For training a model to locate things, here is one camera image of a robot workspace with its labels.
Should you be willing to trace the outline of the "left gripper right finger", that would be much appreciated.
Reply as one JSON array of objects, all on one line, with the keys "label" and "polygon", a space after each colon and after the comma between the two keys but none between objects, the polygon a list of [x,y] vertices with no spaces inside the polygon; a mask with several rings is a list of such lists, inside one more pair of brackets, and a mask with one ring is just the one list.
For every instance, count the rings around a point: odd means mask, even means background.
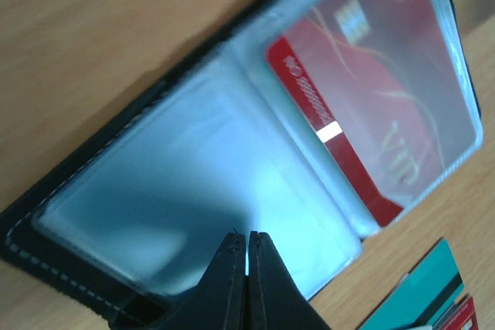
[{"label": "left gripper right finger", "polygon": [[250,234],[248,262],[248,329],[328,329],[296,287],[267,233]]}]

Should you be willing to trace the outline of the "black leather card holder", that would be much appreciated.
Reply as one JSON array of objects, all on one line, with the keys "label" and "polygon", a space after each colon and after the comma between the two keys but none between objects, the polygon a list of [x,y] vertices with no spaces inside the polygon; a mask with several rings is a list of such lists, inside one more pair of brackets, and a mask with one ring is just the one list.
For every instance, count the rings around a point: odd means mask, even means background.
[{"label": "black leather card holder", "polygon": [[260,232],[309,302],[385,228],[268,65],[311,1],[257,0],[154,83],[2,212],[1,259],[112,329],[157,329],[238,233],[248,329]]}]

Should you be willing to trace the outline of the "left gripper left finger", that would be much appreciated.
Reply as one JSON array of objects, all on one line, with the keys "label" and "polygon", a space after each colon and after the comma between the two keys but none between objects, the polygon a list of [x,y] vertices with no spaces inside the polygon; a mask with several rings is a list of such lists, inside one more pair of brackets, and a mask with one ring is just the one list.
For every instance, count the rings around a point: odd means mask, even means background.
[{"label": "left gripper left finger", "polygon": [[228,233],[192,294],[157,329],[242,329],[246,237]]}]

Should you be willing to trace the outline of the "dark red card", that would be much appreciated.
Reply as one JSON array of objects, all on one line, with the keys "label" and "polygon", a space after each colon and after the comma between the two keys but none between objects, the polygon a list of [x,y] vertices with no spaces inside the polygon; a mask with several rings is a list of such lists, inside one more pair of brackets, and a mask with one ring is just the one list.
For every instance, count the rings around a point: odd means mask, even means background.
[{"label": "dark red card", "polygon": [[451,0],[312,0],[266,58],[379,227],[482,144]]}]

